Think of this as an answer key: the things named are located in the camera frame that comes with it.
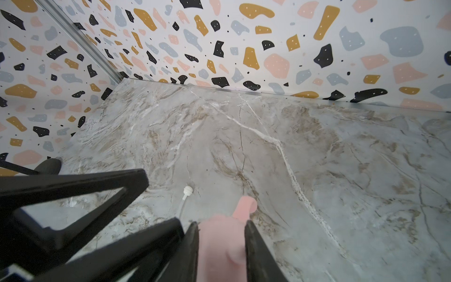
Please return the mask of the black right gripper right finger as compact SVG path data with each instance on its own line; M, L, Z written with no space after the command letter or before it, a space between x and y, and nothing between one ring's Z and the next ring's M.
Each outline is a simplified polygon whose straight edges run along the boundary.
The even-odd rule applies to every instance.
M288 282L251 220L245 225L244 239L248 282Z

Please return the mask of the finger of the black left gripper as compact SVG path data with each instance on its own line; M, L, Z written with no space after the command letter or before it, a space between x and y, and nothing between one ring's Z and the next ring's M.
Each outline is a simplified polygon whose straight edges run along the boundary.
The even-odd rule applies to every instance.
M1 178L1 269L69 261L148 187L143 169Z

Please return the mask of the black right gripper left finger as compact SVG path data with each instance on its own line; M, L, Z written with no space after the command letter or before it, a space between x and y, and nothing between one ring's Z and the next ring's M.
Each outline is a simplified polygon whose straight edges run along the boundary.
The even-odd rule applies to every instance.
M173 218L35 277L36 282L193 282L198 224Z

